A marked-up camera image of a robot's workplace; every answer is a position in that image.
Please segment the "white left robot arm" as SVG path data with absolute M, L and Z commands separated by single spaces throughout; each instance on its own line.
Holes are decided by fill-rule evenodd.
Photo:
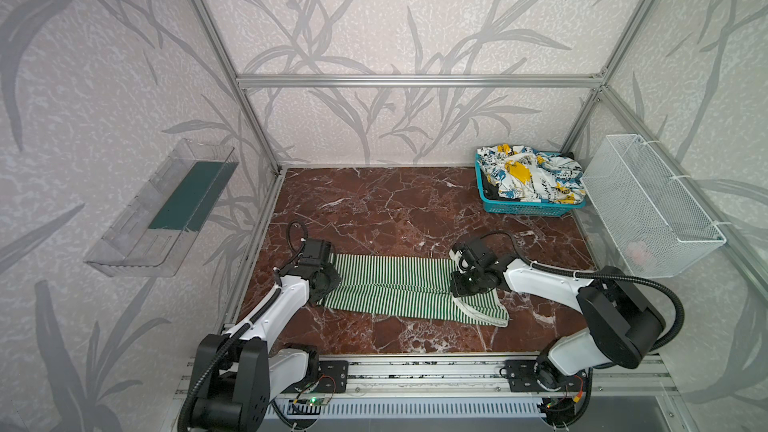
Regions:
M 329 262 L 283 268 L 269 294 L 228 331 L 199 344 L 176 429 L 256 431 L 276 397 L 321 381 L 313 346 L 291 346 L 272 356 L 283 328 L 309 302 L 324 299 L 341 278 Z

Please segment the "green white striped shirt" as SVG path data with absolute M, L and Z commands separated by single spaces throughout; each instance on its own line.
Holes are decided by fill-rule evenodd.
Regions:
M 335 267 L 341 283 L 321 300 L 329 309 L 501 328 L 509 322 L 493 290 L 452 295 L 449 259 L 340 254 Z

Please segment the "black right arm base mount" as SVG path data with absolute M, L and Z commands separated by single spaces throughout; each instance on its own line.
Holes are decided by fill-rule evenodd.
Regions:
M 506 379 L 512 392 L 565 393 L 580 395 L 587 374 L 580 371 L 566 376 L 554 366 L 533 359 L 511 359 L 504 362 L 499 374 Z

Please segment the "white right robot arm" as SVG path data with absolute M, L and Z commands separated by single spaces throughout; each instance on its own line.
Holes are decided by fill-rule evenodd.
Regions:
M 606 267 L 598 273 L 546 271 L 518 257 L 476 258 L 452 251 L 457 269 L 451 294 L 469 297 L 503 289 L 564 305 L 582 315 L 584 329 L 555 340 L 533 366 L 538 384 L 557 391 L 567 378 L 612 363 L 635 369 L 662 339 L 666 322 L 638 288 L 638 279 Z

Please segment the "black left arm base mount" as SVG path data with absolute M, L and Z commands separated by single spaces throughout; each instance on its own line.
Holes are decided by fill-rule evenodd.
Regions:
M 344 393 L 349 379 L 350 363 L 346 360 L 321 360 L 310 367 L 310 373 L 299 382 L 288 386 L 284 393 Z

